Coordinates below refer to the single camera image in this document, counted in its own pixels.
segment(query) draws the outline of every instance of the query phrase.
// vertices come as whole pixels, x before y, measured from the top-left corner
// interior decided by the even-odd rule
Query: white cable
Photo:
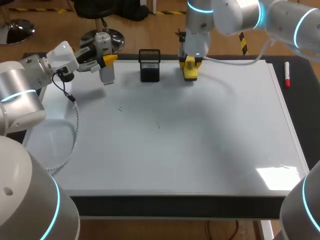
[[[307,59],[312,62],[320,63],[320,58],[316,56],[310,56],[309,54],[301,52],[298,48],[295,46],[291,46],[289,44],[286,44],[287,48],[290,49],[291,52],[294,54],[297,54],[299,57]]]
[[[262,49],[261,49],[261,52],[260,54],[256,57],[255,60],[253,61],[250,61],[250,62],[244,62],[244,63],[241,63],[241,62],[231,62],[231,61],[224,61],[224,60],[218,60],[218,59],[214,59],[214,58],[210,58],[210,57],[207,57],[205,56],[203,59],[204,60],[208,60],[208,61],[211,61],[211,62],[215,62],[215,63],[218,63],[218,64],[227,64],[227,65],[234,65],[234,66],[248,66],[248,65],[252,65],[252,64],[255,64],[256,62],[258,62],[262,55],[264,54],[264,52],[266,51],[266,49],[269,47],[269,45],[273,45],[274,43],[276,42],[276,40],[273,38],[273,37],[270,37],[263,45]]]
[[[72,158],[73,154],[75,153],[76,147],[77,147],[77,143],[78,143],[78,139],[79,139],[79,132],[80,132],[80,111],[79,111],[79,107],[77,102],[74,102],[74,108],[76,110],[76,131],[75,131],[75,138],[74,138],[74,143],[71,149],[71,152],[68,156],[68,158],[61,164],[54,166],[54,167],[46,167],[45,170],[46,171],[54,171],[54,170],[58,170],[60,168],[62,168],[65,164],[67,164],[67,162],[69,162],[69,160]]]

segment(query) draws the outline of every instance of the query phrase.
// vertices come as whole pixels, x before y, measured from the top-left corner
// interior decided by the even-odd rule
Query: yellow object
[[[183,76],[185,81],[195,81],[198,78],[198,68],[193,56],[187,56],[183,67]]]
[[[65,13],[67,10],[65,10],[65,9],[59,9],[58,10],[58,14],[63,14],[63,13]]]
[[[196,69],[200,68],[201,64],[202,64],[202,61],[198,61],[198,62],[196,63]]]
[[[180,69],[184,69],[185,62],[184,61],[179,61]]]
[[[103,56],[103,61],[106,66],[111,66],[117,58],[118,55],[106,55]]]

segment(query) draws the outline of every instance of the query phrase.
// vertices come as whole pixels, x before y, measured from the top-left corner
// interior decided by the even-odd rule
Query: white tabletop
[[[115,83],[75,73],[67,91],[80,109],[80,137],[54,175],[71,196],[286,196],[308,172],[274,69],[265,61],[204,61],[185,82],[162,61],[160,82],[140,82],[137,61],[117,61]],[[68,157],[76,111],[53,84],[46,120],[25,146],[44,166]]]

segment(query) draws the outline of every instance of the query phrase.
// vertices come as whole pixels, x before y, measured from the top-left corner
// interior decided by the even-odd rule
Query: cable
[[[235,221],[235,230],[234,230],[234,233],[233,235],[229,238],[229,240],[232,240],[234,239],[234,237],[237,235],[238,233],[238,230],[239,230],[239,222],[238,220]]]
[[[209,240],[212,240],[211,234],[210,234],[210,229],[209,229],[209,220],[205,221],[205,226],[206,226],[206,233],[208,235]]]
[[[205,228],[206,228],[206,233],[208,235],[209,240],[212,240],[211,234],[210,234],[210,228],[209,228],[209,220],[205,221]],[[238,220],[235,221],[235,230],[232,236],[228,240],[233,240],[234,237],[237,235],[239,230],[239,222]]]
[[[210,58],[205,56],[203,59],[204,60],[208,60],[211,62],[215,62],[218,64],[227,64],[227,65],[234,65],[234,66],[248,66],[248,65],[252,65],[255,64],[256,62],[258,62],[262,55],[264,54],[264,52],[266,51],[266,49],[268,48],[268,46],[271,44],[273,45],[276,42],[276,40],[273,37],[270,37],[263,45],[260,54],[256,57],[255,60],[250,61],[250,62],[244,62],[244,63],[240,63],[240,62],[231,62],[231,61],[223,61],[223,60],[218,60],[218,59],[214,59],[214,58]]]
[[[293,52],[294,54],[297,54],[299,57],[307,59],[307,60],[312,61],[312,62],[320,63],[320,58],[319,57],[311,56],[309,54],[303,53],[298,48],[296,48],[295,46],[292,46],[292,45],[289,45],[289,44],[286,44],[286,46],[291,52]]]
[[[77,143],[78,143],[78,139],[79,139],[79,132],[80,132],[80,111],[79,111],[79,107],[78,107],[78,104],[76,102],[76,99],[74,98],[74,96],[72,96],[71,94],[69,94],[68,92],[66,92],[66,86],[65,86],[65,83],[63,83],[63,89],[61,87],[59,87],[55,81],[54,81],[54,76],[56,75],[57,73],[54,73],[53,76],[52,76],[52,82],[53,84],[58,88],[60,89],[61,91],[63,91],[64,95],[71,101],[74,103],[74,108],[75,108],[75,111],[76,111],[76,131],[75,131],[75,138],[74,138],[74,142],[73,142],[73,146],[72,146],[72,149],[71,149],[71,152],[68,156],[68,158],[62,162],[61,164],[57,165],[57,166],[54,166],[54,167],[46,167],[44,168],[46,171],[54,171],[54,170],[58,170],[60,168],[62,168],[67,162],[69,162],[69,160],[72,158],[72,156],[74,155],[75,153],[75,150],[76,150],[76,147],[77,147]]]

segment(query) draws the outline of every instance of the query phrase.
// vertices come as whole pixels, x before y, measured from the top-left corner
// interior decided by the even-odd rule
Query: blue light ring
[[[310,9],[309,11],[307,11],[302,17],[301,19],[299,20],[298,24],[296,25],[295,27],[295,30],[294,30],[294,35],[293,35],[293,43],[295,45],[296,48],[300,48],[297,44],[297,35],[298,35],[298,30],[299,30],[299,27],[300,25],[302,24],[302,22],[304,21],[304,19],[311,13],[313,12],[314,10],[318,10],[318,8],[312,8]]]
[[[0,102],[6,102],[6,101],[8,101],[8,100],[10,100],[10,99],[13,99],[13,98],[15,98],[15,97],[17,97],[17,96],[20,96],[20,95],[22,95],[22,94],[33,93],[33,92],[36,93],[36,90],[30,89],[30,90],[21,91],[21,92],[12,94],[11,96],[8,96],[8,97],[2,99]]]
[[[213,10],[202,10],[202,9],[196,8],[196,7],[192,6],[189,1],[187,1],[187,3],[188,3],[188,6],[189,6],[192,10],[194,10],[194,11],[196,11],[196,12],[199,12],[199,13],[202,13],[202,14],[213,14],[213,13],[214,13]]]
[[[320,226],[317,224],[316,220],[314,219],[314,217],[312,216],[310,210],[309,210],[309,207],[308,207],[308,204],[307,204],[307,200],[306,200],[306,194],[305,194],[305,185],[306,185],[306,180],[307,180],[307,177],[306,176],[303,180],[303,185],[302,185],[302,200],[303,200],[303,204],[304,204],[304,208],[305,208],[305,211],[306,213],[308,214],[311,222],[313,223],[313,225],[315,226],[315,228],[320,232]]]
[[[56,209],[55,209],[54,216],[52,218],[52,221],[51,221],[48,229],[45,231],[45,233],[40,238],[40,240],[44,240],[48,236],[48,234],[50,233],[52,227],[54,226],[54,224],[56,222],[56,219],[57,219],[57,216],[58,216],[58,212],[59,212],[59,207],[60,207],[60,191],[59,191],[59,187],[58,187],[58,184],[57,184],[56,180],[52,176],[50,176],[50,177],[54,181],[54,184],[55,184],[55,187],[56,187],[56,194],[57,194]]]
[[[258,8],[259,8],[259,18],[258,18],[258,21],[256,22],[256,25],[254,26],[253,29],[255,29],[255,28],[259,25],[259,23],[260,23],[260,21],[261,21],[261,18],[262,18],[261,4],[260,4],[259,1],[258,1]]]

